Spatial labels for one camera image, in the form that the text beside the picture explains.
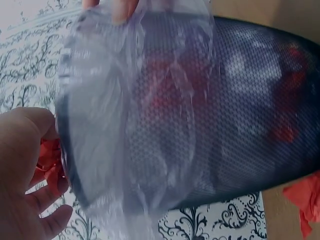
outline black mesh container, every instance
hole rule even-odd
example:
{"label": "black mesh container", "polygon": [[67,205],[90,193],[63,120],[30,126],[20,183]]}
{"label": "black mesh container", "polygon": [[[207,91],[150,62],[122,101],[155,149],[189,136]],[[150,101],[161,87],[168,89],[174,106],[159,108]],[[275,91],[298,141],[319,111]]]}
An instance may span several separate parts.
{"label": "black mesh container", "polygon": [[[190,17],[186,14],[174,16],[182,22]],[[153,37],[150,40],[146,37],[144,41],[145,54],[160,54],[148,48],[154,44],[151,40],[161,38],[164,29],[175,31],[174,27],[167,26],[165,16],[158,13],[146,14],[141,24],[145,29],[151,25],[155,29]],[[299,36],[248,22],[216,17],[215,25],[219,62],[214,70],[220,77],[217,79],[212,74],[205,104],[202,104],[200,97],[193,103],[196,153],[194,172],[190,171],[189,181],[196,180],[196,183],[193,182],[194,190],[184,201],[176,204],[176,208],[228,200],[265,190],[308,175],[320,167],[319,46]],[[63,64],[68,64],[68,60],[63,61]],[[188,77],[194,79],[191,82],[194,95],[198,94],[197,91],[203,94],[201,76],[204,73],[197,70],[197,64],[190,56],[185,56],[184,61],[189,64],[186,67],[190,69],[187,71]],[[137,103],[138,99],[145,97],[145,89],[151,84],[148,82],[150,78],[144,77],[148,73],[141,74],[143,76],[132,86],[133,99]],[[165,84],[159,88],[158,98],[175,101],[177,93],[174,86],[168,82]],[[80,123],[81,117],[77,122],[71,121],[72,91],[66,91],[57,100],[57,124],[65,156],[65,171],[80,203],[87,207],[99,192],[87,194],[84,190],[86,179],[79,174],[75,146],[83,148],[86,141],[95,136],[85,132],[86,121]],[[83,94],[78,96],[82,100],[89,100],[90,97],[90,90],[83,90]],[[148,121],[150,116],[158,113],[165,113],[166,119]],[[162,156],[169,167],[176,167],[180,161],[179,154],[189,149],[183,141],[179,144],[171,142],[183,137],[179,135],[178,128],[187,128],[185,123],[179,122],[181,119],[174,110],[174,104],[158,105],[145,116],[141,117],[136,131],[129,137],[131,162],[127,167],[148,180],[160,168],[155,165],[151,172],[148,168],[151,166],[146,165],[146,161],[157,154],[152,152],[154,146],[150,139],[157,139],[157,146],[162,149]],[[78,129],[77,137],[71,137],[72,128]],[[152,205],[152,182],[140,184],[139,187],[147,193],[145,204]],[[135,191],[135,187],[129,187],[128,191]],[[138,205],[134,194],[129,200],[131,206],[135,201]]]}

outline wooden surface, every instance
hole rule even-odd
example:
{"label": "wooden surface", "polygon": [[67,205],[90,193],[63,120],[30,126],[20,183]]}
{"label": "wooden surface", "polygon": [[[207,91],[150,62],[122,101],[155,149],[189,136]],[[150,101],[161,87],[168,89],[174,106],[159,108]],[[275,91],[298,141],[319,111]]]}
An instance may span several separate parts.
{"label": "wooden surface", "polygon": [[[299,210],[282,194],[284,186],[262,193],[268,240],[303,240],[300,232]],[[320,240],[320,224],[311,223],[311,235],[306,240]]]}
{"label": "wooden surface", "polygon": [[[320,44],[320,0],[212,0],[217,16],[291,32]],[[302,240],[298,209],[282,195],[283,186],[262,193],[268,240]],[[307,240],[320,240],[313,224]]]}
{"label": "wooden surface", "polygon": [[285,30],[320,44],[320,0],[211,0],[217,16]]}

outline red fabric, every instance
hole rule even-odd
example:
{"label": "red fabric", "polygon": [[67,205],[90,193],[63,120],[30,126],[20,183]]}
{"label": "red fabric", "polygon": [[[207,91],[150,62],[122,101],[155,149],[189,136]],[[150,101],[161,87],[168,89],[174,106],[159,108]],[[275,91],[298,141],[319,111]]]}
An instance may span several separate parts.
{"label": "red fabric", "polygon": [[59,139],[41,140],[40,154],[37,169],[43,171],[44,178],[55,196],[63,193],[58,189],[58,180],[65,177],[61,163],[61,150]]}
{"label": "red fabric", "polygon": [[305,239],[312,231],[309,222],[320,222],[320,171],[285,187],[283,194],[300,209],[300,228]]}

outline white patterned tablecloth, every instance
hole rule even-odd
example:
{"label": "white patterned tablecloth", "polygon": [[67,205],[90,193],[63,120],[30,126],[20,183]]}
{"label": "white patterned tablecloth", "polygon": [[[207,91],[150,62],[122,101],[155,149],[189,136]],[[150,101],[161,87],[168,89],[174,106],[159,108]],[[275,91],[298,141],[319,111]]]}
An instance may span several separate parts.
{"label": "white patterned tablecloth", "polygon": [[[5,15],[0,10],[0,113],[19,106],[42,107],[54,112],[62,39],[79,14],[81,2],[36,2],[38,8],[32,4],[33,8],[29,9],[26,0],[12,0],[13,6]],[[108,239],[103,229],[85,216],[70,191],[44,215],[61,204],[73,206],[74,211],[67,228],[55,239]],[[166,240],[266,239],[262,195],[255,192],[230,201],[170,211],[159,220],[158,231]]]}

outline plastic bag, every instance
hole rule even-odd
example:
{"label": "plastic bag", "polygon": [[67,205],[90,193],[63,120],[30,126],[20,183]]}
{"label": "plastic bag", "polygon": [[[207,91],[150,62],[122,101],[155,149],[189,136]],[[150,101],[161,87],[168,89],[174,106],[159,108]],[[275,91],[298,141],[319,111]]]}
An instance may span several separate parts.
{"label": "plastic bag", "polygon": [[201,111],[215,113],[220,80],[215,44],[202,0],[141,0],[117,26],[106,3],[72,26],[56,98],[63,164],[110,239],[159,238],[159,217],[198,184],[195,159],[209,157],[212,132],[197,126],[210,121]]}

